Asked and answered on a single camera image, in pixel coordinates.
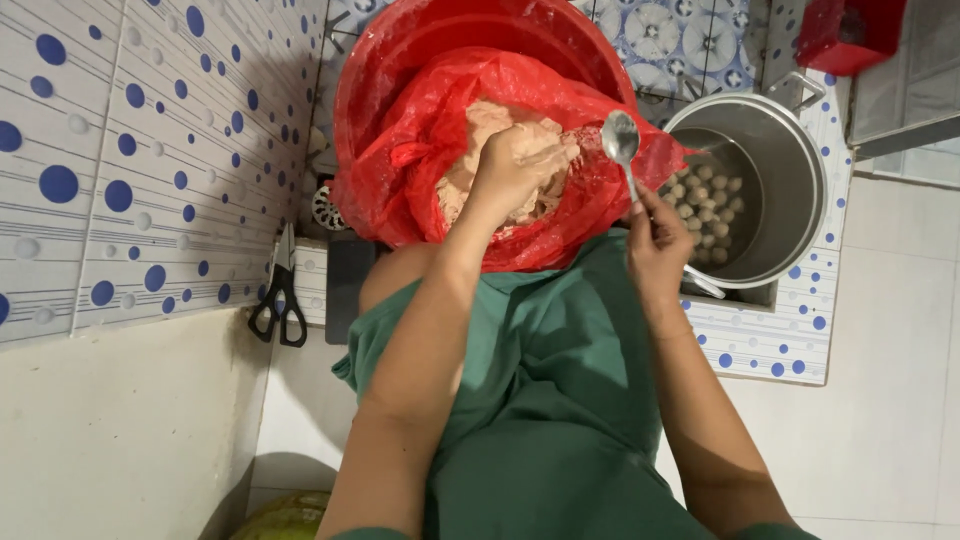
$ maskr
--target person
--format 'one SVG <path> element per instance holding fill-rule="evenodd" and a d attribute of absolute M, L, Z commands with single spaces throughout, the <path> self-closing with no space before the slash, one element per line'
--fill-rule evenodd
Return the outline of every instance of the person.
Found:
<path fill-rule="evenodd" d="M 440 245 L 377 262 L 334 373 L 358 394 L 318 539 L 811 539 L 680 307 L 693 240 L 639 188 L 631 227 L 562 270 L 481 274 L 564 157 L 491 136 Z M 654 469 L 661 429 L 686 509 Z"/>

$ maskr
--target red bucket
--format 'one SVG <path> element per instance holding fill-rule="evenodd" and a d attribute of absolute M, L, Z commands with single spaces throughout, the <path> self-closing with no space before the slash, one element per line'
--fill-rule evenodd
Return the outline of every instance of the red bucket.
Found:
<path fill-rule="evenodd" d="M 566 0 L 398 0 L 367 26 L 344 63 L 333 105 L 340 167 L 350 168 L 377 138 L 384 114 L 421 67 L 468 46 L 537 59 L 636 111 L 620 58 Z"/>

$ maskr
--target scissor handle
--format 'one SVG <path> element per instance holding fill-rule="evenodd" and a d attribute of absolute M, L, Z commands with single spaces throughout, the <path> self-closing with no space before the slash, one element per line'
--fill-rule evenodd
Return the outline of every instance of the scissor handle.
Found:
<path fill-rule="evenodd" d="M 283 311 L 280 314 L 276 313 L 276 297 L 279 295 L 280 291 L 283 291 Z M 270 319 L 267 321 L 267 329 L 262 331 L 256 325 L 256 319 L 260 316 L 260 313 L 264 309 L 270 310 Z M 287 315 L 290 311 L 294 312 L 294 315 L 297 317 L 297 322 L 300 324 L 300 338 L 296 341 L 291 341 L 287 339 Z M 264 343 L 270 343 L 274 338 L 274 325 L 277 321 L 282 321 L 283 324 L 280 325 L 280 345 L 286 345 L 288 347 L 302 347 L 306 343 L 306 319 L 303 317 L 303 312 L 300 311 L 300 305 L 297 304 L 297 296 L 294 294 L 294 274 L 293 272 L 287 270 L 286 268 L 275 264 L 274 265 L 274 278 L 270 282 L 270 290 L 267 291 L 267 294 L 264 295 L 263 300 L 260 301 L 253 309 L 253 314 L 250 317 L 250 320 L 247 322 L 247 326 L 253 332 L 253 335 L 260 338 L 260 341 Z"/>

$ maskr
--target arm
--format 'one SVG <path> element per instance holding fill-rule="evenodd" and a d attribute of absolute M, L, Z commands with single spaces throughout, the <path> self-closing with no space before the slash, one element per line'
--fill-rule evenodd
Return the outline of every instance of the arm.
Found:
<path fill-rule="evenodd" d="M 756 523 L 795 527 L 677 302 L 693 240 L 656 193 L 641 188 L 640 198 L 628 262 L 650 327 L 660 415 L 687 508 L 721 538 Z"/>
<path fill-rule="evenodd" d="M 542 128 L 514 126 L 484 146 L 467 204 L 396 324 L 360 401 L 318 539 L 366 527 L 420 537 L 427 472 L 460 384 L 487 244 L 537 188 L 543 172 L 570 161 L 562 146 L 514 161 L 516 138 L 531 129 Z"/>

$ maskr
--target red container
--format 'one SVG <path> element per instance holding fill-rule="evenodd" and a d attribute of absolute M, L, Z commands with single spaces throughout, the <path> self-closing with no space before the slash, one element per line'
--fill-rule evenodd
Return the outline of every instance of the red container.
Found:
<path fill-rule="evenodd" d="M 906 0 L 813 0 L 804 12 L 797 65 L 850 76 L 894 56 Z M 856 10 L 860 44 L 840 40 L 844 13 Z"/>
<path fill-rule="evenodd" d="M 471 45 L 527 55 L 636 111 L 620 58 L 566 0 L 398 0 L 367 26 L 344 63 L 333 105 L 340 167 L 376 139 L 383 115 L 421 67 Z"/>

